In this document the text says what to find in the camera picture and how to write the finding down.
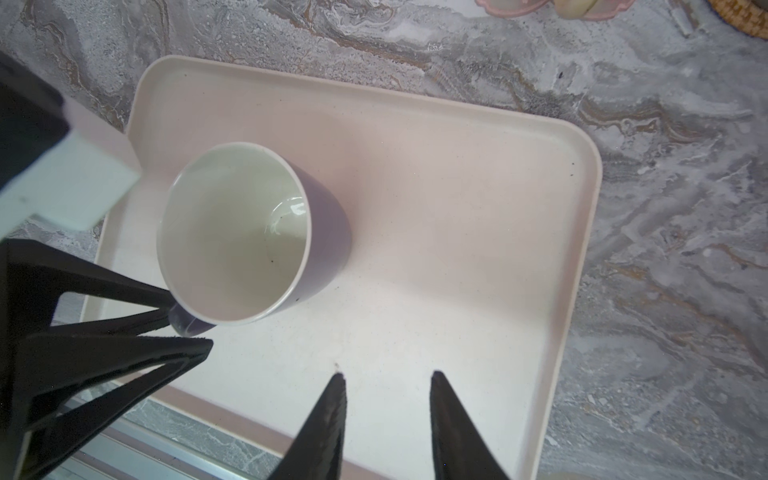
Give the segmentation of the yellow beige ceramic mug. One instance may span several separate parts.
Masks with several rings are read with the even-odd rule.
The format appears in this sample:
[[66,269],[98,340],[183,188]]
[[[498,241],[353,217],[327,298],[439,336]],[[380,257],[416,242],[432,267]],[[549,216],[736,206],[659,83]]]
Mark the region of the yellow beige ceramic mug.
[[583,18],[598,3],[598,0],[553,0],[557,15],[563,19]]

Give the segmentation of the woven rattan round coaster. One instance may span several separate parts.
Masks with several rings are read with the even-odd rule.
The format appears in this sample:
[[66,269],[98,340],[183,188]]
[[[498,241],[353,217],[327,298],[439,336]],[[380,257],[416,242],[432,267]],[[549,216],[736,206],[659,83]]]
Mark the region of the woven rattan round coaster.
[[767,39],[767,0],[708,0],[725,23],[750,37]]

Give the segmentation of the white mug purple handle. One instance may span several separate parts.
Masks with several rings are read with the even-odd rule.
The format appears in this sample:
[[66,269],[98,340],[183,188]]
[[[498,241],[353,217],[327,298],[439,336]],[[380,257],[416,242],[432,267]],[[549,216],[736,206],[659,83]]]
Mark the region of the white mug purple handle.
[[183,337],[262,320],[319,293],[345,266],[350,222],[335,196],[261,145],[218,145],[174,181],[157,231]]

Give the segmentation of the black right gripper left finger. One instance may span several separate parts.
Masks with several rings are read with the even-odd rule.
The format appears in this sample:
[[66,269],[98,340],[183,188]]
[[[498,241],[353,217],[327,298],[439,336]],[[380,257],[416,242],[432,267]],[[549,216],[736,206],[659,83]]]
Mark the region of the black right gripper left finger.
[[339,479],[346,412],[346,381],[336,373],[268,479]]

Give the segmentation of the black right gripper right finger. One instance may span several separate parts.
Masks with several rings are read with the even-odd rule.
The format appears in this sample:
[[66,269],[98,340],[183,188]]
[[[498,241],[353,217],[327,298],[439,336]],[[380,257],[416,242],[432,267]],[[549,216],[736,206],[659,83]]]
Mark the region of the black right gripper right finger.
[[430,420],[436,479],[508,479],[441,371],[431,378]]

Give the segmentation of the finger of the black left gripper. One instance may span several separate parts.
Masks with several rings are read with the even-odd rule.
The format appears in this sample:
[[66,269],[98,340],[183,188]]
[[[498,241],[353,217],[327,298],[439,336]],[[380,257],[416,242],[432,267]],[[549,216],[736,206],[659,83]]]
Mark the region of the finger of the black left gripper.
[[4,359],[1,476],[41,479],[206,360],[205,338],[36,334]]
[[[150,310],[119,318],[53,326],[55,310],[65,293],[118,300]],[[3,336],[136,336],[167,327],[173,304],[167,290],[130,279],[43,243],[27,239],[1,242]]]

